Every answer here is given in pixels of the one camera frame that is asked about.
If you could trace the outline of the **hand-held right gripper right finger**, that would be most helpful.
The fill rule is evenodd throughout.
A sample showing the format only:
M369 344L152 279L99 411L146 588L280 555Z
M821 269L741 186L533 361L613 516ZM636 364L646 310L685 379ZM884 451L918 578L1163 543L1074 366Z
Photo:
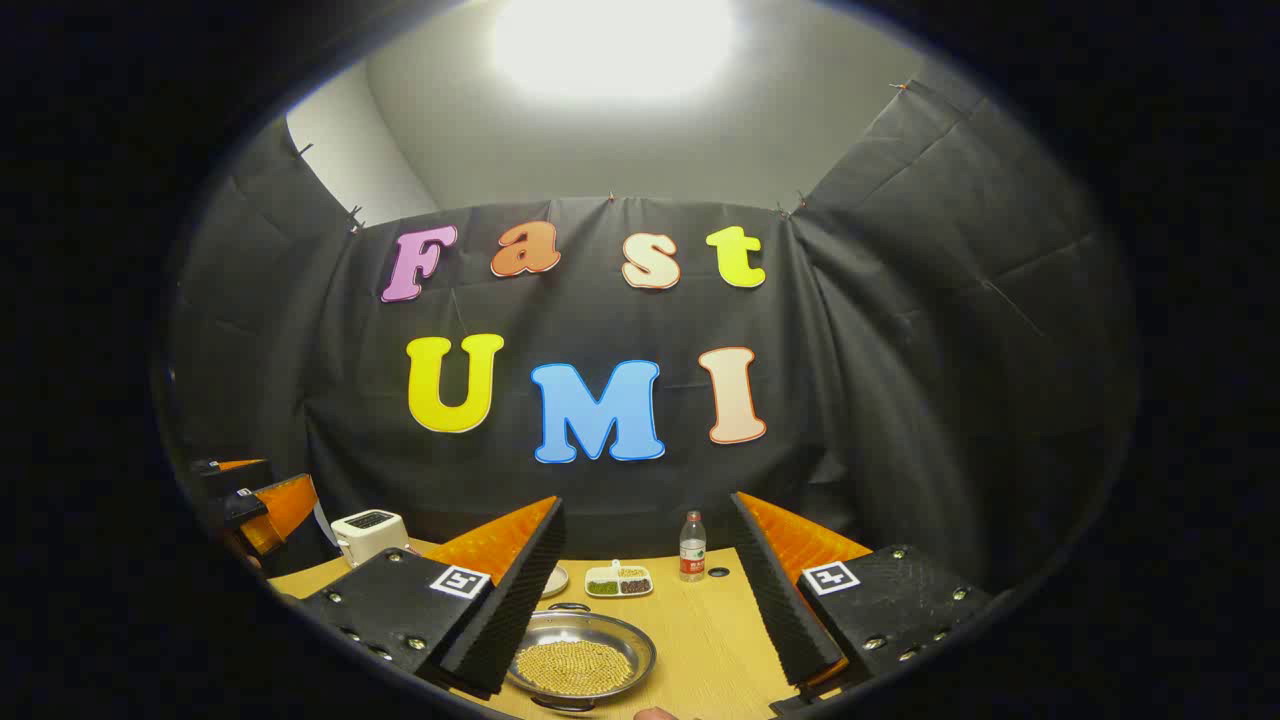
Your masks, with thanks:
M732 546L795 696L776 714L920 662L973 624L992 594L910 544L870 550L735 492Z

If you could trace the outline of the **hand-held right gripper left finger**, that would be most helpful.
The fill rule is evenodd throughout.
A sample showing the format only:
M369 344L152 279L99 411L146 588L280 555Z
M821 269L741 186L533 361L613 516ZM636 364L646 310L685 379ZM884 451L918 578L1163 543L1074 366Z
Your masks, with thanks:
M297 609L376 664L486 700L500 692L564 538L563 502L547 497L426 553L383 550Z

